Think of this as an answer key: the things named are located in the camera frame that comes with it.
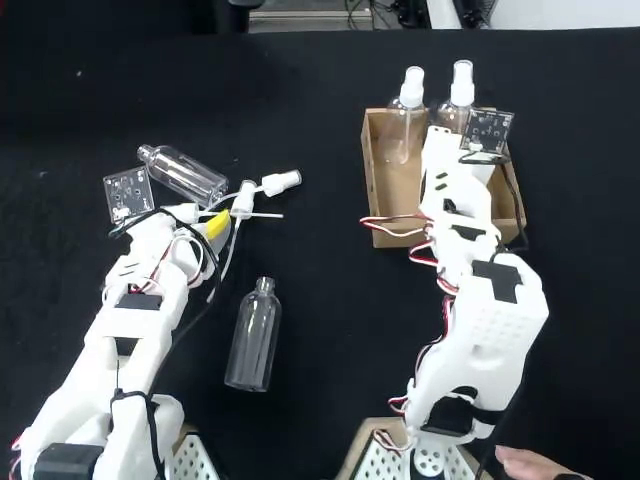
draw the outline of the floor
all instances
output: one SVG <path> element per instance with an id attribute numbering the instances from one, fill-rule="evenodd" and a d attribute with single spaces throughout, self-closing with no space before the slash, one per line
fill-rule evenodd
<path id="1" fill-rule="evenodd" d="M 266 0 L 251 13 L 249 31 L 400 29 L 395 13 L 388 11 L 390 4 L 390 0 Z"/>

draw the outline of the black background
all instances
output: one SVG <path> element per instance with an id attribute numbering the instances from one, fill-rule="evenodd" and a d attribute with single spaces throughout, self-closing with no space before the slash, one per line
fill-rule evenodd
<path id="1" fill-rule="evenodd" d="M 525 259 L 551 315 L 500 442 L 598 478 L 632 465 L 639 30 L 374 32 L 175 38 L 127 47 L 3 49 L 0 97 L 0 441 L 64 379 L 127 241 L 107 240 L 101 179 L 170 144 L 229 176 L 299 168 L 302 186 L 241 230 L 218 308 L 160 391 L 233 479 L 329 478 L 366 417 L 387 415 L 441 328 L 433 272 L 371 247 L 359 133 L 404 68 L 444 98 L 476 64 L 477 98 L 516 112 L 510 147 L 529 220 Z M 158 204 L 180 199 L 154 185 Z M 271 390 L 223 385 L 237 305 L 272 275 L 284 315 Z M 192 292 L 191 312 L 206 295 Z"/>

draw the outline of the circuit board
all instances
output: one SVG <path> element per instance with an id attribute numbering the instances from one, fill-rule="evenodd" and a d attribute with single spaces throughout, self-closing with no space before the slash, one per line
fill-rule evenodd
<path id="1" fill-rule="evenodd" d="M 502 155 L 513 117 L 515 114 L 511 112 L 472 108 L 460 148 L 476 150 L 478 145 L 482 145 L 481 151 Z"/>
<path id="2" fill-rule="evenodd" d="M 113 223 L 153 210 L 153 193 L 144 166 L 109 175 L 102 182 Z"/>

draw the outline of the yellow component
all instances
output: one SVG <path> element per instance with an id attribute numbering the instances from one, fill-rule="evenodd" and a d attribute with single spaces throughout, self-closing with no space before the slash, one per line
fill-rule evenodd
<path id="1" fill-rule="evenodd" d="M 207 240 L 213 240 L 227 228 L 227 225 L 231 223 L 231 217 L 229 216 L 229 210 L 223 210 L 218 215 L 213 217 L 205 224 L 205 236 Z"/>

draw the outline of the human hand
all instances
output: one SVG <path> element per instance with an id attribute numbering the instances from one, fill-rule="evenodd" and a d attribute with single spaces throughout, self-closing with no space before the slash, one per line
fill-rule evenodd
<path id="1" fill-rule="evenodd" d="M 574 474 L 566 467 L 530 450 L 496 447 L 496 458 L 514 480 L 554 480 L 558 475 Z M 580 478 L 593 480 L 581 475 Z"/>

